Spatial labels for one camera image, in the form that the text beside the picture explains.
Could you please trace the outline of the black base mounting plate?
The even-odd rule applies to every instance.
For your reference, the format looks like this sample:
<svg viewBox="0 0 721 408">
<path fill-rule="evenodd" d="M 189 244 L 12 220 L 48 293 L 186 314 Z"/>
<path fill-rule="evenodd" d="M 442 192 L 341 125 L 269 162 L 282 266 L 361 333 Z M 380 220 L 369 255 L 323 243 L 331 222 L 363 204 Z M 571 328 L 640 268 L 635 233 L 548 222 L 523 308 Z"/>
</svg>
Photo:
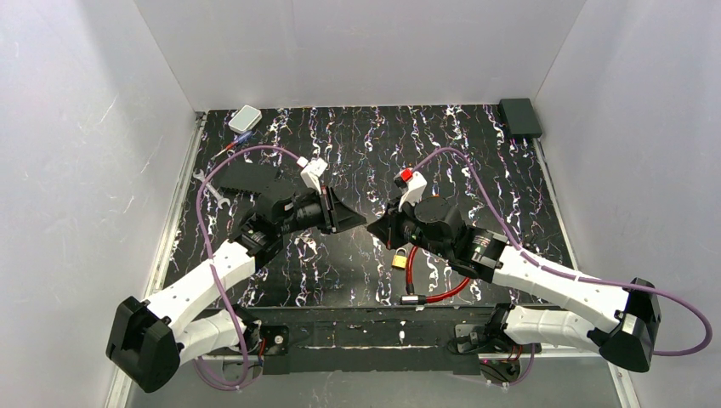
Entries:
<svg viewBox="0 0 721 408">
<path fill-rule="evenodd" d="M 251 355 L 262 351 L 264 374 L 322 371 L 449 371 L 514 381 L 528 345 L 513 345 L 485 327 L 488 306 L 251 307 L 259 320 Z M 259 342 L 265 345 L 260 348 Z"/>
</svg>

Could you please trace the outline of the white small box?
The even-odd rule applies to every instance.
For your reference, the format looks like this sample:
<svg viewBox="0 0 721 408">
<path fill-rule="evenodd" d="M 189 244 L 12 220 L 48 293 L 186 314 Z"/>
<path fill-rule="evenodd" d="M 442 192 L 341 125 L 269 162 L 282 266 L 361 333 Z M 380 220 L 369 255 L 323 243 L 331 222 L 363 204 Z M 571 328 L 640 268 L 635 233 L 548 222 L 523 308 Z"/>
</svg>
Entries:
<svg viewBox="0 0 721 408">
<path fill-rule="evenodd" d="M 245 133 L 252 130 L 262 118 L 260 109 L 244 105 L 229 120 L 228 126 L 234 133 Z"/>
</svg>

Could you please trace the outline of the brass padlock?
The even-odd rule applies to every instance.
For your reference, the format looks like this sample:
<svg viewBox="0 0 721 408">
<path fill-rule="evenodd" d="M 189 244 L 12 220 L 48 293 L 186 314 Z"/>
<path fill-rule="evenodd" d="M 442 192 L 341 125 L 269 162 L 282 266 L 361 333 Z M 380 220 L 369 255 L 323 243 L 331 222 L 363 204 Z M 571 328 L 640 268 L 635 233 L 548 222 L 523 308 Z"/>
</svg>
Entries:
<svg viewBox="0 0 721 408">
<path fill-rule="evenodd" d="M 405 270 L 408 259 L 408 251 L 404 247 L 399 247 L 391 260 L 391 267 L 393 269 Z"/>
</svg>

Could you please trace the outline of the silver open-end wrench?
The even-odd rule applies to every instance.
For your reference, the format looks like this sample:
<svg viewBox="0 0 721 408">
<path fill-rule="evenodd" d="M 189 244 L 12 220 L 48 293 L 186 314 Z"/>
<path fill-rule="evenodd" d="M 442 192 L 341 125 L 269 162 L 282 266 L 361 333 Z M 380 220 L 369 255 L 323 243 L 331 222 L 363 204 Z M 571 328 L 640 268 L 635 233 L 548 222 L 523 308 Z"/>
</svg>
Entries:
<svg viewBox="0 0 721 408">
<path fill-rule="evenodd" d="M 205 173 L 199 169 L 196 172 L 192 174 L 192 177 L 200 182 L 203 182 L 206 185 L 206 189 L 209 191 L 209 193 L 216 199 L 216 202 L 218 204 L 219 209 L 224 209 L 225 207 L 230 206 L 230 200 L 226 198 L 223 194 L 221 194 L 212 184 L 210 181 L 207 180 L 207 177 Z"/>
</svg>

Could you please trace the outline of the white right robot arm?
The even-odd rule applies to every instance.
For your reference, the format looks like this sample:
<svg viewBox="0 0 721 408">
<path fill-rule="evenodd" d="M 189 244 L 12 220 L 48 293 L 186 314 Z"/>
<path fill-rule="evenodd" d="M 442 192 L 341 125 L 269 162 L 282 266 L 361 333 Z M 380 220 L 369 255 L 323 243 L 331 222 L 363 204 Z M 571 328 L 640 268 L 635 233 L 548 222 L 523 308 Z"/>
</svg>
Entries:
<svg viewBox="0 0 721 408">
<path fill-rule="evenodd" d="M 367 230 L 389 249 L 407 244 L 437 255 L 460 275 L 518 289 L 556 310 L 502 306 L 486 328 L 526 345 L 547 343 L 587 350 L 628 371 L 647 372 L 661 309 L 654 285 L 640 278 L 627 287 L 565 268 L 510 245 L 506 236 L 467 224 L 447 200 L 390 203 Z"/>
</svg>

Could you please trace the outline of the red blue small screwdriver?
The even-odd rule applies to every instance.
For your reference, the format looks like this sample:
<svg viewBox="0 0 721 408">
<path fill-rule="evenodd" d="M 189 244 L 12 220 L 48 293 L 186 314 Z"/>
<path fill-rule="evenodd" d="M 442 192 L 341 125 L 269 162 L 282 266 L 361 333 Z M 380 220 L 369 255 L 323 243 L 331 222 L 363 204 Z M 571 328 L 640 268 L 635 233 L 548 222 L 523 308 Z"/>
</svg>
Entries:
<svg viewBox="0 0 721 408">
<path fill-rule="evenodd" d="M 221 151 L 219 151 L 216 155 L 213 156 L 213 159 L 218 156 L 222 156 L 230 150 L 233 150 L 238 145 L 243 145 L 253 136 L 253 134 L 253 130 L 247 130 L 245 132 L 236 134 L 230 143 L 228 143 Z"/>
</svg>

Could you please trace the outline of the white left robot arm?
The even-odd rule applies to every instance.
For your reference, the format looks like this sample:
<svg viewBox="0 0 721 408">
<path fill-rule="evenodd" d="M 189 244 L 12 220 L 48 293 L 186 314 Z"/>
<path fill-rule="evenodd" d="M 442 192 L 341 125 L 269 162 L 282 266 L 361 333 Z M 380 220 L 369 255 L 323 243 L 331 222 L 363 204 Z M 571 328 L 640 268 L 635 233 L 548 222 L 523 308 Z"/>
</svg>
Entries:
<svg viewBox="0 0 721 408">
<path fill-rule="evenodd" d="M 228 288 L 251 277 L 285 246 L 287 235 L 316 228 L 330 235 L 365 224 L 328 186 L 318 190 L 271 184 L 233 235 L 171 286 L 117 307 L 106 356 L 146 393 L 163 387 L 189 360 L 216 349 L 248 349 L 247 330 L 258 326 L 233 309 L 201 319 L 199 314 Z"/>
</svg>

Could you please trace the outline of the aluminium frame rail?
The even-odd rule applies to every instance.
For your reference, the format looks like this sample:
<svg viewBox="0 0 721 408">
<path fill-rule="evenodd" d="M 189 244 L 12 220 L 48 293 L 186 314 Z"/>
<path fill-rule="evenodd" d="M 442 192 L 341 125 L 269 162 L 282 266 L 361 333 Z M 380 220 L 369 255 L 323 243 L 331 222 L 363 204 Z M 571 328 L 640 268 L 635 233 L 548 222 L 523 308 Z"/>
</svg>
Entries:
<svg viewBox="0 0 721 408">
<path fill-rule="evenodd" d="M 179 219 L 183 212 L 185 197 L 190 186 L 190 173 L 194 169 L 196 155 L 202 140 L 202 132 L 207 122 L 207 113 L 198 111 L 196 113 L 195 129 L 190 137 L 190 144 L 185 153 L 185 158 L 175 184 L 170 209 L 163 225 L 162 234 L 156 249 L 156 255 L 151 264 L 150 276 L 141 295 L 141 299 L 159 292 L 164 285 L 169 264 L 170 252 L 175 241 L 176 230 Z M 121 369 L 115 368 L 109 392 L 106 396 L 104 407 L 125 407 L 128 401 L 129 392 L 133 386 L 132 379 Z"/>
</svg>

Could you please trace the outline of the black box in corner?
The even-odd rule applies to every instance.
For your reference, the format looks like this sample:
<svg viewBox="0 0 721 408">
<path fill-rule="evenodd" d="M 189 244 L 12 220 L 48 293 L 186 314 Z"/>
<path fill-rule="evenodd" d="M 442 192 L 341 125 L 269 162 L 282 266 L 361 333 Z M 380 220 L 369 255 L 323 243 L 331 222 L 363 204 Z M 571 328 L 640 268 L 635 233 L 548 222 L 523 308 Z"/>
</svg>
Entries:
<svg viewBox="0 0 721 408">
<path fill-rule="evenodd" d="M 542 126 L 530 99 L 501 99 L 498 111 L 511 139 L 538 139 L 542 136 Z"/>
</svg>

